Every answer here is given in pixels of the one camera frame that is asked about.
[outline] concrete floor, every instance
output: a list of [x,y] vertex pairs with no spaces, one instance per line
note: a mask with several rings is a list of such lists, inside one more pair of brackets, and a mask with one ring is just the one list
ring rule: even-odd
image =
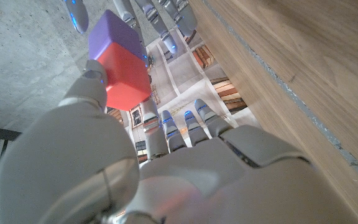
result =
[[[152,0],[168,28],[175,24]],[[134,4],[145,43],[158,38]],[[55,107],[80,76],[88,58],[88,34],[112,1],[84,0],[88,31],[74,30],[62,0],[0,1],[0,128],[23,132]]]

